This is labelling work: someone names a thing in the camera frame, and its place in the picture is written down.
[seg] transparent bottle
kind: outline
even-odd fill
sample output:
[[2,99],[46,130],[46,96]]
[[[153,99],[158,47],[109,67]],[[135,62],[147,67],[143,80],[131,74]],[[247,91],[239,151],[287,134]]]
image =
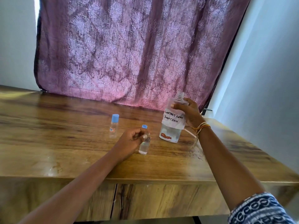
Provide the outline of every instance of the transparent bottle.
[[181,131],[184,129],[186,124],[185,113],[181,110],[175,110],[170,106],[176,103],[188,105],[188,102],[184,100],[184,95],[184,92],[178,91],[175,97],[171,97],[167,101],[159,135],[159,137],[163,140],[173,143],[178,142]]
[[[142,125],[142,128],[147,129],[147,125]],[[144,142],[141,143],[139,147],[139,153],[142,155],[146,155],[148,150],[149,150],[149,145],[150,145],[150,133],[147,133],[147,138],[145,139]]]
[[112,120],[110,124],[110,132],[109,132],[109,137],[110,138],[116,138],[116,132],[117,132],[117,127],[118,127],[118,119],[119,119],[119,114],[113,114],[112,115]]

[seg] patterned fabric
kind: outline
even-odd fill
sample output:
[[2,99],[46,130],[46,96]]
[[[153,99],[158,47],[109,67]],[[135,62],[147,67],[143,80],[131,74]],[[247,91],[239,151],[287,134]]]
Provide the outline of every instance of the patterned fabric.
[[229,224],[296,224],[270,193],[255,194],[236,207]]
[[202,107],[249,0],[41,0],[35,76],[57,94]]

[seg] person's left hand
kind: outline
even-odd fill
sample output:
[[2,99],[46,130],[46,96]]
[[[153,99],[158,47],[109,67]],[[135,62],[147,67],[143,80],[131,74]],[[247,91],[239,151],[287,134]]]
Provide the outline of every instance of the person's left hand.
[[118,156],[119,161],[129,157],[137,147],[147,138],[147,129],[133,128],[126,130],[111,149]]

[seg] clear liquid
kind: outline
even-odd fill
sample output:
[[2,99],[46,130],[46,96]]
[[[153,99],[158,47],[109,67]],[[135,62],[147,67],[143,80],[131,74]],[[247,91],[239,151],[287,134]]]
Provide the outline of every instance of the clear liquid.
[[162,124],[159,137],[168,142],[177,143],[181,135],[181,131],[182,130],[172,128],[172,127],[167,127],[164,124]]
[[116,138],[117,127],[118,127],[118,123],[111,122],[110,130],[109,130],[110,138]]
[[148,138],[141,143],[139,147],[139,153],[142,155],[146,155],[149,150],[149,146],[150,146],[150,135],[148,135]]

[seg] left arm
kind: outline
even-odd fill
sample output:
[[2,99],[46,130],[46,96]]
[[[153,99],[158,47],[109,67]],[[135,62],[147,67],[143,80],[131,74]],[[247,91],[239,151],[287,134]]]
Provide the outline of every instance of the left arm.
[[29,213],[19,224],[73,224],[84,204],[109,172],[131,155],[146,137],[143,128],[125,131],[105,156]]

